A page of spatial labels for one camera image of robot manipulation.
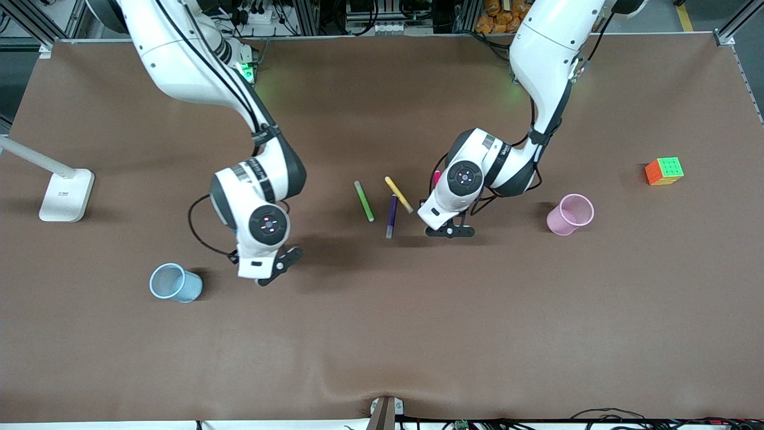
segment yellow marker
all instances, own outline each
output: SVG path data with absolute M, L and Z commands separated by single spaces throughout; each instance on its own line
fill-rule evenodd
M 387 186 L 389 186 L 390 189 L 393 190 L 395 195 L 398 196 L 398 200 L 400 200 L 400 203 L 402 203 L 403 207 L 406 208 L 406 211 L 408 211 L 408 213 L 412 213 L 414 211 L 414 208 L 411 207 L 411 205 L 409 204 L 409 201 L 406 200 L 406 198 L 403 196 L 403 193 L 401 193 L 398 187 L 395 186 L 395 182 L 393 182 L 393 180 L 390 179 L 389 176 L 384 177 L 384 181 L 387 182 Z

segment blue cup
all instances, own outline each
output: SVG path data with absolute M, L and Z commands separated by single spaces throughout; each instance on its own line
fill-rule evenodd
M 151 274 L 148 288 L 156 298 L 189 303 L 202 294 L 202 279 L 174 262 L 167 262 Z

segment purple marker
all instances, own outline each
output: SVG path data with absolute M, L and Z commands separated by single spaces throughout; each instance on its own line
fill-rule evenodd
M 385 239 L 393 239 L 393 228 L 395 227 L 395 212 L 398 209 L 398 196 L 393 194 L 390 197 L 390 215 L 387 216 L 387 234 Z

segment white robotic arm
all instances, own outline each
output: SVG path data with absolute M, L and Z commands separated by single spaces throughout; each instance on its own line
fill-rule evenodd
M 536 0 L 510 46 L 510 65 L 528 91 L 537 116 L 522 149 L 483 130 L 459 135 L 446 156 L 446 169 L 418 210 L 430 236 L 472 236 L 455 226 L 481 195 L 483 186 L 500 197 L 524 193 L 533 182 L 549 139 L 562 122 L 571 92 L 576 58 L 588 39 L 605 0 Z M 618 0 L 620 10 L 637 10 L 643 0 Z
M 276 202 L 299 194 L 306 172 L 252 86 L 235 70 L 251 58 L 251 47 L 223 37 L 196 0 L 121 0 L 117 5 L 162 92 L 235 110 L 251 130 L 255 153 L 262 149 L 215 173 L 210 197 L 221 221 L 235 232 L 239 276 L 266 285 L 302 256 L 299 248 L 279 256 L 290 221 Z

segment pink cup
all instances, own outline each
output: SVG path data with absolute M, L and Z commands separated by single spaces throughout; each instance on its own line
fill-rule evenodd
M 580 194 L 568 194 L 546 216 L 546 225 L 554 234 L 567 236 L 593 219 L 594 205 L 589 199 Z

